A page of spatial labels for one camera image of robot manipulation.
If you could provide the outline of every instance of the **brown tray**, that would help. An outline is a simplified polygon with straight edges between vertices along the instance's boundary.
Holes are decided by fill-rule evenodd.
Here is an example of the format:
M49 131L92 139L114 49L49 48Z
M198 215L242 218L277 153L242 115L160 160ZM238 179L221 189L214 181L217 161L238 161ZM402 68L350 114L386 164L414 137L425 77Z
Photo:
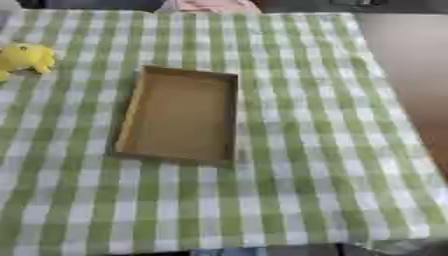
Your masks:
M115 151L229 165L237 91L237 75L144 66Z

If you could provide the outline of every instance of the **person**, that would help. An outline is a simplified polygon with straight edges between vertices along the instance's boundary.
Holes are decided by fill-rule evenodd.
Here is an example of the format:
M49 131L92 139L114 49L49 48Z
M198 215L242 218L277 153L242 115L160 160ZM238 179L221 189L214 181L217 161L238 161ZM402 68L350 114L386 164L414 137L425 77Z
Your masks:
M261 13L250 0L166 0L158 11Z

